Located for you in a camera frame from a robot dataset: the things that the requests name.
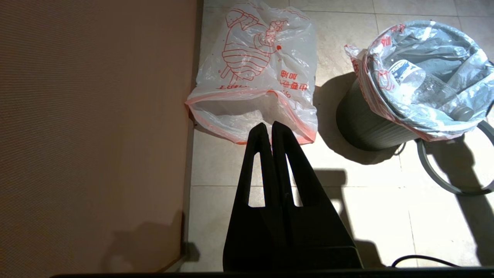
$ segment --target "floor tile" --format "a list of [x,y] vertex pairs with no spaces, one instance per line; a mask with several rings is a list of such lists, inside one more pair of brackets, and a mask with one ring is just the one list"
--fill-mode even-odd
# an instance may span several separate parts
[[364,165],[335,153],[319,134],[313,144],[304,145],[302,149],[324,187],[400,187],[402,177],[398,156],[374,165]]
[[[406,191],[417,254],[459,266],[494,264],[493,196],[457,197],[442,188]],[[442,266],[426,260],[418,265]]]
[[490,60],[494,60],[494,17],[461,16],[460,23],[463,32],[485,51]]
[[477,190],[494,180],[494,148],[479,129],[464,138],[426,144],[432,167],[445,181],[465,190]]
[[[347,229],[353,235],[365,267],[379,267],[379,262],[390,266],[397,258],[415,253],[403,189],[346,187],[338,190],[326,188],[326,193],[333,203],[339,194],[343,196],[340,217],[349,224]],[[416,267],[416,260],[404,261],[401,266]]]
[[[244,0],[205,0],[204,7],[223,7],[229,8],[237,2],[245,2]],[[288,0],[264,0],[271,8],[286,8],[289,6]]]
[[459,16],[494,16],[492,0],[455,0]]
[[[439,167],[435,164],[435,160],[429,157],[429,161],[434,169]],[[437,188],[439,185],[427,174],[424,167],[420,163],[417,152],[417,143],[408,141],[400,153],[400,164],[402,168],[403,179],[400,184],[406,188]]]
[[236,186],[191,188],[189,244],[197,252],[192,252],[194,261],[186,262],[181,271],[223,271],[223,247],[236,191]]
[[[191,184],[237,185],[245,148],[245,145],[235,144],[204,132],[202,129],[195,129]],[[258,154],[254,158],[251,184],[253,186],[262,185]]]
[[453,0],[373,0],[376,13],[453,15],[456,7]]
[[457,16],[376,14],[376,17],[379,33],[382,33],[389,27],[409,20],[434,20],[461,30],[460,21]]
[[346,44],[367,48],[377,36],[373,14],[339,12],[305,12],[317,28],[318,65],[316,85],[353,71]]
[[372,0],[290,0],[290,5],[307,11],[374,13]]

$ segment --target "black cable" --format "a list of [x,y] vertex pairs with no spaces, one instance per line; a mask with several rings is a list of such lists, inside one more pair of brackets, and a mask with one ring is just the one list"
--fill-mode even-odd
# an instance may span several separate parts
[[450,266],[450,267],[460,267],[460,266],[457,266],[457,265],[452,264],[450,262],[443,261],[441,259],[437,259],[437,258],[429,257],[429,256],[422,256],[422,255],[408,255],[408,256],[403,256],[401,258],[396,259],[396,261],[393,262],[393,264],[391,265],[391,267],[392,268],[395,268],[396,265],[399,264],[401,261],[408,260],[408,259],[424,259],[424,260],[434,261],[434,262],[437,262],[437,263],[440,263],[440,264],[443,264],[443,265],[447,265],[447,266]]

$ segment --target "red printed graphic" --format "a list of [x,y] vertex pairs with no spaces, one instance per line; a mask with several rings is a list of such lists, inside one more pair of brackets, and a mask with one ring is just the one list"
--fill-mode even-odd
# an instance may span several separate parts
[[355,71],[355,74],[358,75],[359,74],[359,63],[358,63],[358,61],[355,60],[354,58],[350,58],[350,60],[352,61],[353,71]]
[[391,37],[386,36],[381,39],[382,46],[389,46],[391,45]]
[[404,30],[405,30],[405,25],[403,23],[391,27],[392,32],[400,31],[400,33],[403,33]]
[[382,90],[392,90],[394,89],[394,84],[391,82],[391,73],[387,70],[376,70],[377,72],[377,81],[379,88]]
[[238,79],[251,81],[268,66],[271,54],[281,49],[275,45],[276,36],[287,21],[276,20],[265,26],[257,17],[240,9],[232,9],[225,19],[230,30],[222,52],[226,67],[221,78],[229,77],[230,85]]

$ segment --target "plastic water bottle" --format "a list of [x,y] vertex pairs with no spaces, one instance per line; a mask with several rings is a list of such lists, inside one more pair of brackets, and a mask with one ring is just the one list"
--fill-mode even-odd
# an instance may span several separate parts
[[424,82],[427,73],[408,60],[394,56],[387,60],[387,68],[400,85],[401,90],[415,91]]
[[406,104],[424,104],[445,112],[455,121],[468,121],[473,110],[458,103],[456,91],[441,79],[398,55],[387,59],[389,71],[400,85]]

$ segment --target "white plastic bag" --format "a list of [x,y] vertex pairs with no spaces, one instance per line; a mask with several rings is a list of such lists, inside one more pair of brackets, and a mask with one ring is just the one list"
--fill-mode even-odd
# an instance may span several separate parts
[[317,132],[312,105],[317,66],[312,21],[301,11],[245,1],[225,16],[189,95],[196,121],[235,143],[264,123],[289,126],[299,143]]

